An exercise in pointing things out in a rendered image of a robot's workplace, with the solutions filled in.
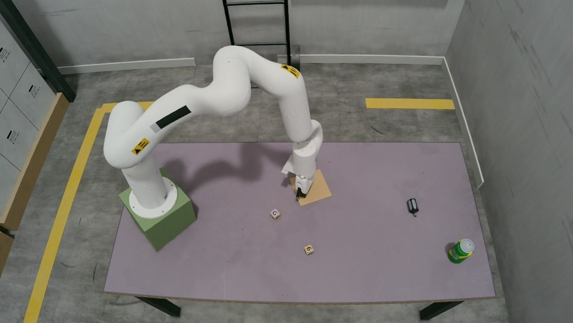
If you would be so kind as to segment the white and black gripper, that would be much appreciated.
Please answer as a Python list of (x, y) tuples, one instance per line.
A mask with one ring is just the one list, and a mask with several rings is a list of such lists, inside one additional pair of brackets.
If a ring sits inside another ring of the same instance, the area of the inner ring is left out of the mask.
[(308, 192), (313, 180), (315, 178), (316, 173), (310, 178), (300, 178), (300, 175), (296, 175), (296, 182), (295, 188), (297, 190), (296, 197), (306, 197), (306, 193)]

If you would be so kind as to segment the green drink can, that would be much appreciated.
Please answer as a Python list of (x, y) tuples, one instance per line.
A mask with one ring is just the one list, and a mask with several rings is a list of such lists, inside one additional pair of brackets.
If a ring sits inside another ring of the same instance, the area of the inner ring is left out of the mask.
[(464, 238), (450, 249), (448, 256), (451, 262), (459, 264), (467, 259), (473, 253), (473, 251), (473, 242), (467, 238)]

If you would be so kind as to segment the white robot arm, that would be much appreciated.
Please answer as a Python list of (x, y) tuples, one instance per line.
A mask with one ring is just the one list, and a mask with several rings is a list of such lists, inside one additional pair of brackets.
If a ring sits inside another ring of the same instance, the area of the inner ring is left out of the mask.
[[(166, 93), (146, 111), (137, 102), (118, 103), (111, 111), (104, 142), (105, 159), (122, 169), (132, 191), (129, 204), (142, 218), (158, 218), (174, 207), (177, 188), (162, 177), (154, 148), (185, 122), (198, 116), (222, 118), (240, 114), (251, 100), (251, 83), (277, 99), (286, 134), (293, 143), (281, 175), (310, 178), (322, 145), (322, 127), (310, 119), (301, 73), (241, 46), (221, 48), (214, 57), (211, 85), (182, 85)], [(311, 122), (310, 122), (311, 121)], [(317, 147), (317, 148), (316, 148)]]

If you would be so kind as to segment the tan square mat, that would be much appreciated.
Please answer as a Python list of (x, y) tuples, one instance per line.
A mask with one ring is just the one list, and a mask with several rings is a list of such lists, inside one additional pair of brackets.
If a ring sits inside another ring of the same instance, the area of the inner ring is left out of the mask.
[[(296, 177), (290, 178), (290, 182), (293, 186), (293, 190), (295, 194), (297, 194), (297, 190), (295, 188)], [(320, 169), (316, 170), (316, 175), (313, 180), (313, 183), (310, 186), (309, 192), (306, 197), (297, 197), (300, 206), (304, 206), (306, 204), (313, 203), (315, 201), (322, 200), (323, 198), (331, 197), (330, 190), (326, 184), (326, 181), (322, 175)]]

